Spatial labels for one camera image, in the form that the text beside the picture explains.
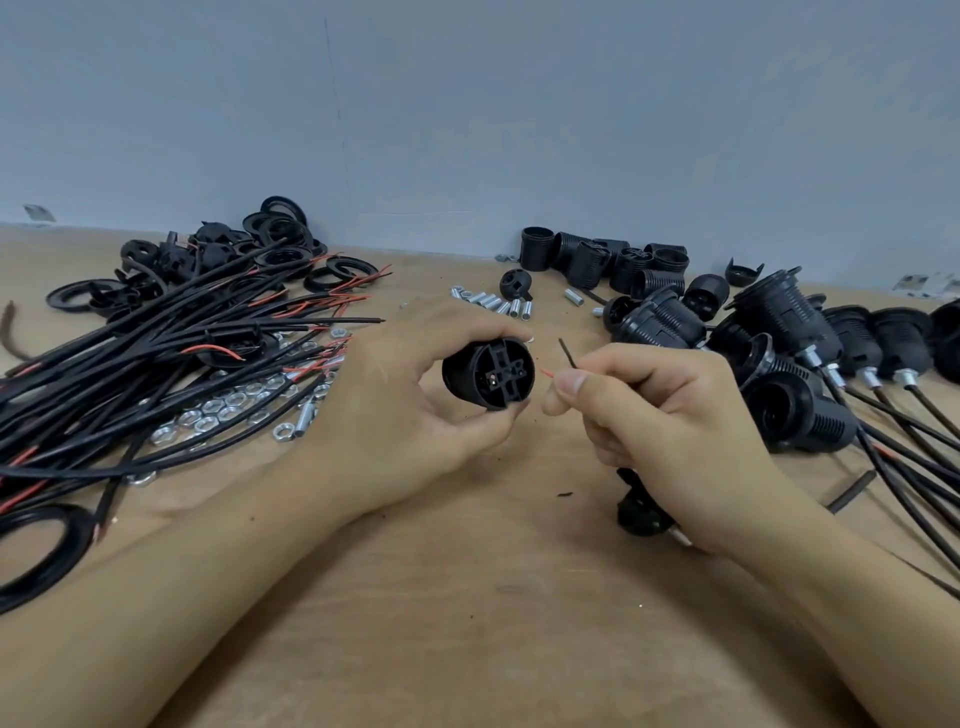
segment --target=fingernail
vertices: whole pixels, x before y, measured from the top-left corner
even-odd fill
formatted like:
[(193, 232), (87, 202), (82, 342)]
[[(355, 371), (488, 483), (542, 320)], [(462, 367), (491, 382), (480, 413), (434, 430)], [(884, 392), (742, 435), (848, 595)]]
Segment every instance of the fingernail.
[(562, 394), (576, 397), (586, 378), (582, 369), (561, 369), (553, 375), (553, 383)]

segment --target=right hand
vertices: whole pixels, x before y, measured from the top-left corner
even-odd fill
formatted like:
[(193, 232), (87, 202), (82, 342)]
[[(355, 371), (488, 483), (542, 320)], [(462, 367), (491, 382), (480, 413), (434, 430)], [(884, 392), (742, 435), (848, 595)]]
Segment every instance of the right hand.
[(600, 461), (635, 469), (697, 546), (729, 553), (745, 529), (815, 505), (774, 465), (719, 354), (609, 344), (577, 366), (543, 412), (579, 410)]

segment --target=table surface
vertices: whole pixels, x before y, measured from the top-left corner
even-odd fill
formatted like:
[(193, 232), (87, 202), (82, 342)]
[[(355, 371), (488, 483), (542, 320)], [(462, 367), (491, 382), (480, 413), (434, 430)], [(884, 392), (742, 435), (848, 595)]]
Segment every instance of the table surface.
[[(0, 295), (19, 306), (13, 331), (21, 348), (43, 352), (102, 324), (93, 314), (49, 309), (43, 298), (72, 280), (108, 277), (125, 239), (101, 231), (0, 231)], [(354, 253), (393, 263), (395, 274), (376, 285), (372, 300), (351, 309), (384, 318), (454, 284), (495, 291), (509, 267)], [(534, 274), (530, 349), (547, 369), (565, 363), (559, 336), (574, 356), (609, 341), (589, 302), (574, 307), (564, 288), (555, 272)], [(804, 290), (827, 293), (829, 305), (914, 303)], [(609, 294), (603, 286), (597, 292)], [(0, 353), (0, 365), (11, 364)], [(535, 405), (546, 386), (540, 377)], [(424, 388), (450, 417), (473, 410), (443, 390), (436, 370)], [(931, 373), (924, 388), (960, 418), (952, 385)], [(912, 398), (889, 389), (898, 406), (929, 421)], [(860, 414), (887, 426), (867, 408)], [(104, 542), (68, 578), (288, 447), (267, 433), (130, 489)], [(335, 455), (321, 446), (318, 470)], [(776, 460), (822, 501), (869, 467), (853, 448)], [(79, 502), (92, 505), (97, 491), (88, 489)], [(557, 497), (569, 491), (572, 497)], [(546, 418), (531, 407), (506, 444), (421, 496), (349, 525), (300, 563), (224, 638), (156, 725), (872, 725), (819, 647), (744, 571), (669, 538), (620, 530), (615, 505), (623, 494), (613, 470), (592, 456), (579, 418)], [(838, 518), (950, 579), (879, 479)], [(38, 526), (10, 537), (0, 547), (0, 582), (55, 536)]]

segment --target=forearm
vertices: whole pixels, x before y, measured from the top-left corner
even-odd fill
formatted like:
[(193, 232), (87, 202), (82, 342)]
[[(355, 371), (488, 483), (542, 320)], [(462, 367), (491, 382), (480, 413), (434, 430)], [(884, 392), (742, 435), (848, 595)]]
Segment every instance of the forearm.
[(280, 577), (359, 515), (316, 472), (292, 453), (0, 622), (10, 725), (146, 725)]
[(810, 502), (732, 557), (777, 595), (885, 728), (960, 714), (960, 605)]

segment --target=hand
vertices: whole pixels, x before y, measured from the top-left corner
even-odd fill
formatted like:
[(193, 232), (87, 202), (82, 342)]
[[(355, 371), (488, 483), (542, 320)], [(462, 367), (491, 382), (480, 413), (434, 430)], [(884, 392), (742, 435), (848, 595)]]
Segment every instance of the hand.
[(528, 403), (452, 424), (437, 415), (420, 378), (471, 341), (531, 335), (509, 316), (454, 299), (410, 303), (386, 324), (353, 335), (336, 383), (303, 438), (312, 448), (307, 452), (321, 469), (345, 464), (335, 473), (362, 497), (363, 512), (411, 496), (506, 440)]
[(697, 546), (729, 553), (773, 514), (815, 505), (774, 465), (719, 354), (610, 344), (577, 366), (555, 374), (543, 412), (582, 412), (600, 461), (634, 468)]

